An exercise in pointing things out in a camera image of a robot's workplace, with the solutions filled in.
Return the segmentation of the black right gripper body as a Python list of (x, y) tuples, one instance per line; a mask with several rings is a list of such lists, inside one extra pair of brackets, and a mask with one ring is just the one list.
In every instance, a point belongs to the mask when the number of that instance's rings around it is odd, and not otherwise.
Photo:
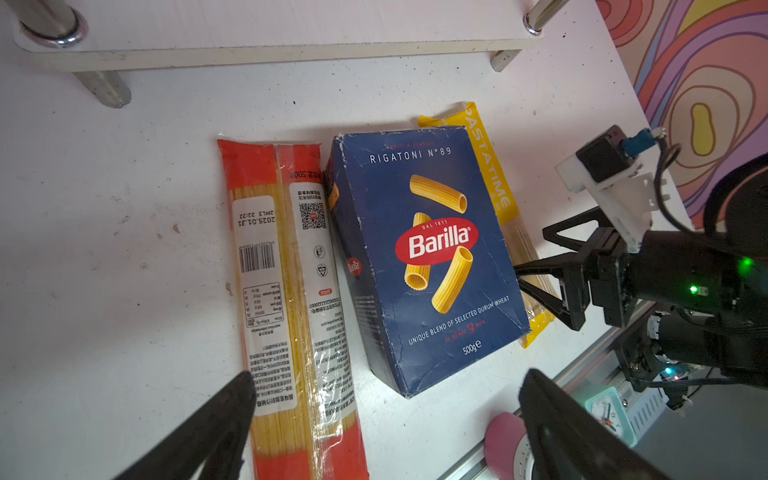
[(563, 305), (568, 327), (582, 327), (589, 305), (603, 309), (604, 321), (626, 327), (637, 303), (628, 285), (630, 254), (613, 227), (599, 227), (563, 267)]

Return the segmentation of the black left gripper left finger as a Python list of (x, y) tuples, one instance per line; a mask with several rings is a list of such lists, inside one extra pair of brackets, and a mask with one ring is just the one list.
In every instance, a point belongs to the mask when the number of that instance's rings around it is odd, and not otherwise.
[(237, 479), (256, 400), (251, 374), (239, 373), (118, 477)]

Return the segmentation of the yellow Pastatime spaghetti bag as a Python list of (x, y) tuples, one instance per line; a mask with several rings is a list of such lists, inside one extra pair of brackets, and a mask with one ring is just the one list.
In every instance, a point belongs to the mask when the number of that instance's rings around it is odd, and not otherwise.
[[(466, 102), (459, 107), (453, 113), (438, 118), (420, 116), (418, 125), (419, 127), (461, 126), (467, 130), (513, 264), (517, 267), (523, 263), (538, 260), (538, 253), (476, 104)], [(543, 275), (525, 276), (523, 280), (550, 295), (556, 295), (551, 281)], [(555, 320), (555, 316), (528, 294), (523, 293), (522, 296), (531, 332), (521, 338), (520, 343), (524, 349), (527, 349)]]

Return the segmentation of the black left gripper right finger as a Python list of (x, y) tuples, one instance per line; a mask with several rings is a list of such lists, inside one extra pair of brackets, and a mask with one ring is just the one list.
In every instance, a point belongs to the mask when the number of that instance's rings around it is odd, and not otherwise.
[(537, 369), (519, 394), (540, 479), (657, 479), (667, 476), (601, 427)]

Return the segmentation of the blue Barilla rigatoni box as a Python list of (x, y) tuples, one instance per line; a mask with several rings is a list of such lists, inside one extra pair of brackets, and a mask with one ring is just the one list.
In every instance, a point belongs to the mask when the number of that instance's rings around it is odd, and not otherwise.
[(371, 371), (413, 397), (530, 323), (467, 130), (337, 136), (331, 219)]

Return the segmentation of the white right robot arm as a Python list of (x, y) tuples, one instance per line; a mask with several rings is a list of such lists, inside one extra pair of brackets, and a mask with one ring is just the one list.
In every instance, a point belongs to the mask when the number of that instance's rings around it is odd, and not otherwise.
[(648, 231), (638, 252), (598, 207), (546, 227), (565, 253), (516, 266), (520, 289), (568, 328), (603, 310), (632, 388), (680, 405), (704, 385), (767, 387), (767, 264), (714, 231)]

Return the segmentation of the red spaghetti bag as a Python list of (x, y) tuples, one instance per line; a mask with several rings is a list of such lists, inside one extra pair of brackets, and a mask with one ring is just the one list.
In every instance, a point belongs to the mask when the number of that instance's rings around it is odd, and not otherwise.
[(259, 479), (365, 479), (316, 144), (218, 141)]

